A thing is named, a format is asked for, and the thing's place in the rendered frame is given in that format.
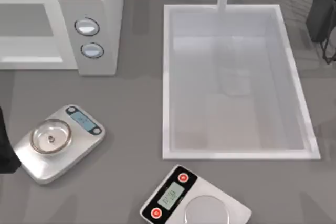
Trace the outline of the white sink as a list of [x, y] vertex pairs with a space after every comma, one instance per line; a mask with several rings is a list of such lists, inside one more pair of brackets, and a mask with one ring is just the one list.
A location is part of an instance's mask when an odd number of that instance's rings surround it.
[[319, 160], [279, 5], [165, 5], [164, 159]]

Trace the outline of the grey microwave knob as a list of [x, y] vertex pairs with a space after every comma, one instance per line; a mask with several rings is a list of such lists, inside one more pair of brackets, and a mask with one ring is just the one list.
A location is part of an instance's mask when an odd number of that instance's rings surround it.
[[97, 59], [104, 55], [104, 48], [94, 42], [82, 45], [80, 50], [85, 57], [90, 59]]
[[75, 21], [75, 30], [83, 36], [94, 36], [100, 31], [99, 24], [91, 18], [83, 18]]

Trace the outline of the silver scale with red buttons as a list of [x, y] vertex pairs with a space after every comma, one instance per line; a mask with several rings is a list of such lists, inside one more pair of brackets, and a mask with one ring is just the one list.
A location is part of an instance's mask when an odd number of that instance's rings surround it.
[[191, 170], [175, 165], [139, 214], [147, 224], [248, 224], [252, 211]]

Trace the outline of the silver scale with glass bowl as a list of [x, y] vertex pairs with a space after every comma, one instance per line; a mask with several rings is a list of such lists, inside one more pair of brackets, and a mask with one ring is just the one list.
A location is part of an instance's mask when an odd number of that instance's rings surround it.
[[14, 147], [22, 168], [38, 184], [61, 177], [104, 139], [106, 130], [87, 111], [65, 105], [30, 130]]

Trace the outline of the pale microwave oven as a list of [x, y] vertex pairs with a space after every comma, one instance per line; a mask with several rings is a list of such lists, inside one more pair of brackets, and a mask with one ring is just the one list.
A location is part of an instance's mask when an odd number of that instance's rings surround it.
[[[82, 76], [116, 74], [123, 0], [0, 0], [0, 70], [77, 70]], [[75, 21], [94, 19], [100, 31], [83, 36]], [[90, 59], [81, 46], [97, 43]]]

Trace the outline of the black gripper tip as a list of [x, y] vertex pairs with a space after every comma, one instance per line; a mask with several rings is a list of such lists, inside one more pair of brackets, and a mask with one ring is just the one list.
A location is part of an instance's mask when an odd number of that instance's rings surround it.
[[3, 110], [0, 107], [0, 174], [13, 174], [21, 164], [8, 138]]

